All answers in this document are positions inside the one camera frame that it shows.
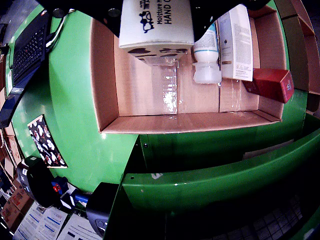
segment black device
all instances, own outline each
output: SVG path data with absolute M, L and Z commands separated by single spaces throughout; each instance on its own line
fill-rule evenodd
M 49 19 L 50 14 L 46 10 L 40 12 L 16 39 L 12 64 L 13 86 L 45 60 Z
M 50 20 L 51 15 L 46 10 L 42 11 L 15 41 L 12 65 L 13 88 L 0 111 L 0 129 L 9 126 L 27 84 L 46 59 L 46 42 L 50 30 Z
M 26 193 L 45 208 L 59 203 L 60 198 L 51 183 L 54 176 L 44 161 L 41 158 L 29 156 L 25 162 L 28 166 L 20 162 L 16 171 Z
M 198 41 L 216 19 L 238 4 L 244 4 L 250 10 L 258 10 L 269 1 L 228 0 L 217 3 L 215 0 L 190 0 L 194 41 Z M 37 0 L 37 2 L 55 17 L 65 16 L 69 9 L 81 11 L 106 25 L 114 35 L 119 37 L 123 0 L 94 0 L 90 3 L 76 0 Z
M 105 234 L 118 187 L 119 184 L 101 182 L 86 204 L 86 216 L 100 237 Z

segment black keyboard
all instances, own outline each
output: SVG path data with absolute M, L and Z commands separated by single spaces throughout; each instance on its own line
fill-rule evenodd
M 29 42 L 13 56 L 13 82 L 23 74 L 30 66 L 39 61 L 43 55 L 45 25 L 35 32 Z

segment label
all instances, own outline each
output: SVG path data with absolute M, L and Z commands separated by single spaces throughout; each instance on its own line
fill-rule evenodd
M 251 32 L 248 28 L 233 24 L 235 33 L 235 60 L 239 63 L 250 64 L 252 41 Z
M 221 74 L 223 78 L 233 78 L 234 47 L 231 30 L 230 13 L 218 18 L 221 57 Z
M 156 15 L 150 12 L 150 1 L 155 3 Z M 140 23 L 144 33 L 155 29 L 155 25 L 172 24 L 173 23 L 173 11 L 171 6 L 171 0 L 140 0 L 141 17 Z
M 12 83 L 12 70 L 9 71 L 8 74 L 8 92 L 10 93 L 13 88 L 13 83 Z
M 194 49 L 195 53 L 201 51 L 218 52 L 218 40 L 215 24 L 212 24 L 205 34 L 194 43 Z

